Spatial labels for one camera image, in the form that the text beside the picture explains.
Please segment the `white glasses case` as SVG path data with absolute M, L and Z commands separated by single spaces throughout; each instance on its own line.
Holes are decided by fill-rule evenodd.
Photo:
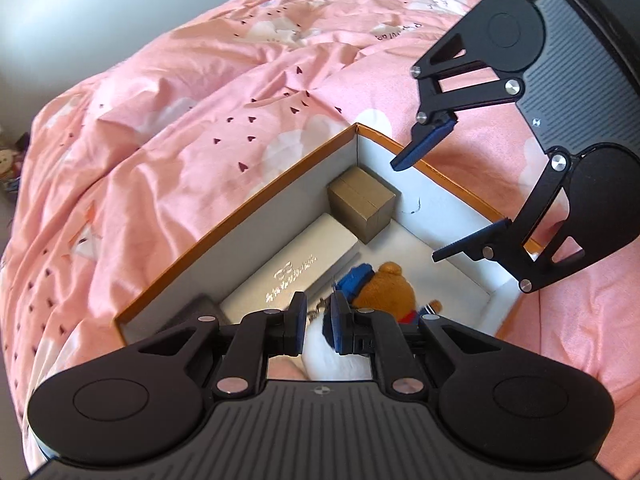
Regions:
M 237 323 L 250 312 L 285 309 L 296 292 L 312 296 L 357 255 L 359 240 L 330 214 L 322 214 L 263 264 L 220 305 Z

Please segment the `small tan cardboard box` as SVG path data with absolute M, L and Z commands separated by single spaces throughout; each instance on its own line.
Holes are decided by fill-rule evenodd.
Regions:
M 352 166 L 326 189 L 332 216 L 363 244 L 390 223 L 396 194 L 358 166 Z

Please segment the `orange white cardboard box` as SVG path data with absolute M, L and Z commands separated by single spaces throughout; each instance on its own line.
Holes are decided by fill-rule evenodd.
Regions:
M 426 162 L 401 172 L 399 148 L 356 125 L 326 142 L 256 192 L 210 230 L 117 317 L 127 342 L 156 333 L 204 295 L 231 321 L 282 308 L 294 292 L 326 296 L 354 264 L 397 262 L 420 304 L 438 300 L 448 318 L 498 332 L 520 296 L 497 263 L 457 255 L 434 262 L 434 250 L 498 219 L 498 212 Z M 328 187 L 349 168 L 366 170 L 396 195 L 390 223 L 369 243 L 330 211 Z

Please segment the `pink patterned bed quilt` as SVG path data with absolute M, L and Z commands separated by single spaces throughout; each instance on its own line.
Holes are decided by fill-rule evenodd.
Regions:
M 32 122 L 1 259 L 3 356 L 27 470 L 26 405 L 48 376 L 122 348 L 116 318 L 282 172 L 359 122 L 398 143 L 409 67 L 480 0 L 228 0 L 78 82 Z M 426 158 L 515 214 L 544 155 L 515 105 L 463 112 Z M 498 331 L 598 378 L 598 456 L 639 479 L 639 241 L 518 300 Z

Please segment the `brown teddy bear keychain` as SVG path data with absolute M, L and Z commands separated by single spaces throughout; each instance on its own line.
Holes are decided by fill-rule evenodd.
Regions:
M 438 300 L 418 306 L 416 293 L 396 262 L 384 262 L 378 270 L 369 263 L 353 266 L 333 285 L 333 290 L 341 292 L 352 308 L 384 311 L 401 324 L 414 323 L 420 315 L 442 312 Z

